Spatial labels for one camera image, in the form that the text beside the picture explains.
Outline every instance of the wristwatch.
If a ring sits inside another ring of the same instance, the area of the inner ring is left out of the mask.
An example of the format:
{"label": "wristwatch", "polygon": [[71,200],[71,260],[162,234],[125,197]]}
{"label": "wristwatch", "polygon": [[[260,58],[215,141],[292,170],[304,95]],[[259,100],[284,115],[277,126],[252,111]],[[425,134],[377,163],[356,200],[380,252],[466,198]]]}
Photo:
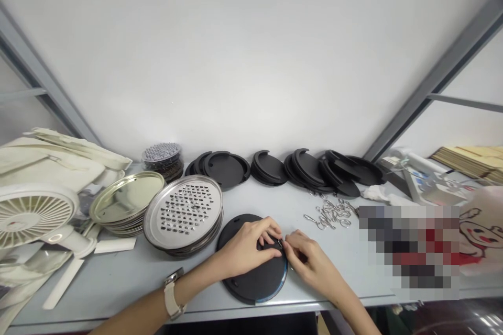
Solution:
{"label": "wristwatch", "polygon": [[164,304],[170,316],[169,320],[173,321],[185,313],[187,305],[178,305],[174,299],[174,284],[183,275],[183,267],[173,272],[164,280]]}

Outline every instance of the white workbench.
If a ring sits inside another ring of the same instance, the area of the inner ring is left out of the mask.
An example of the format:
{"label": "white workbench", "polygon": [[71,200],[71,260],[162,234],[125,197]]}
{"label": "white workbench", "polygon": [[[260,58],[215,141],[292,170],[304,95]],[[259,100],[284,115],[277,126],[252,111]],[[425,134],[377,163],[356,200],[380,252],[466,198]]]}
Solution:
{"label": "white workbench", "polygon": [[[404,196],[390,183],[386,183],[388,193]],[[336,230],[319,230],[303,218],[303,214],[318,217],[314,209],[321,205],[319,197],[309,195],[290,183],[280,187],[265,187],[253,177],[244,184],[225,192],[224,220],[226,224],[233,217],[252,213],[262,217],[272,216],[286,235],[301,229],[309,237],[318,241],[326,254],[337,266],[366,306],[398,303],[399,299],[390,291],[391,276],[382,268],[369,263],[369,249],[375,246],[362,241],[365,231],[359,230],[358,219],[352,215],[351,227]],[[373,205],[375,202],[358,198],[353,206]],[[110,238],[106,231],[103,238]],[[9,328],[8,335],[57,333],[90,330],[106,318],[116,314],[144,294],[161,286],[163,279],[179,267],[185,271],[210,256],[216,247],[216,239],[199,254],[174,261],[164,252],[151,246],[143,235],[138,237],[134,250],[91,255],[79,274],[68,288],[54,310],[43,310],[42,304],[61,277],[60,269],[35,294]],[[461,277],[461,298],[490,297],[503,295],[503,276],[491,275],[483,278]],[[286,314],[292,312],[330,310],[333,306],[323,297],[309,289],[292,270],[288,271],[286,282],[276,297],[257,305],[248,306],[227,292],[223,284],[209,287],[189,303],[187,312],[177,322],[218,320],[226,318],[254,317]]]}

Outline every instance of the white wall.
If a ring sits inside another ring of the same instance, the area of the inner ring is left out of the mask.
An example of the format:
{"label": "white wall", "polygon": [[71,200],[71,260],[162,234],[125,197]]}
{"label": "white wall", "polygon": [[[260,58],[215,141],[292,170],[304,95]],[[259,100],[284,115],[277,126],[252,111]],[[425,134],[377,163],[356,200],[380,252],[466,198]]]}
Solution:
{"label": "white wall", "polygon": [[[0,95],[26,90],[26,85],[0,57]],[[33,127],[64,132],[65,128],[33,97],[0,103],[0,146]]]}
{"label": "white wall", "polygon": [[105,146],[362,154],[486,0],[0,0]]}
{"label": "white wall", "polygon": [[[442,92],[458,98],[503,105],[503,31],[473,58]],[[397,140],[429,157],[440,147],[503,145],[503,114],[434,102]]]}

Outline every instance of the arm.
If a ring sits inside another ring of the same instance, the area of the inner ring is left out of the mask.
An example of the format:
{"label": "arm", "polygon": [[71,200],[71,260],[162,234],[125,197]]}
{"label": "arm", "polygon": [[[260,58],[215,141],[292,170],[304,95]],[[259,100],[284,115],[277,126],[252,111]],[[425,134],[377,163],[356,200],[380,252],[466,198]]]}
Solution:
{"label": "arm", "polygon": [[[263,243],[265,239],[272,243],[267,233],[281,238],[281,229],[270,217],[245,223],[219,252],[176,281],[174,298],[177,304],[185,305],[213,283],[244,274],[274,257],[281,256],[281,252],[276,249],[257,250],[257,240]],[[104,322],[94,329],[91,335],[154,334],[168,319],[162,287]]]}
{"label": "arm", "polygon": [[283,247],[295,271],[341,311],[356,335],[380,335],[359,298],[316,241],[296,230],[286,236]]}

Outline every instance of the hand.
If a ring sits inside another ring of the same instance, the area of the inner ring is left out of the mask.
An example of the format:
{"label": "hand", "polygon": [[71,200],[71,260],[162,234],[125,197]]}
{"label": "hand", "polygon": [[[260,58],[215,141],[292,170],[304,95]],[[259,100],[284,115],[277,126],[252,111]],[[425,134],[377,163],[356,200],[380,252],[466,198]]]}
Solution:
{"label": "hand", "polygon": [[299,276],[323,296],[333,301],[334,290],[344,283],[339,271],[320,245],[300,230],[286,236],[283,248]]}
{"label": "hand", "polygon": [[[257,250],[257,240],[264,237],[264,233],[281,238],[281,229],[270,217],[245,222],[239,232],[214,255],[218,260],[216,265],[222,271],[221,280],[245,274],[268,260],[281,256],[281,251],[277,249]],[[265,239],[268,243],[273,243],[269,235]]]}

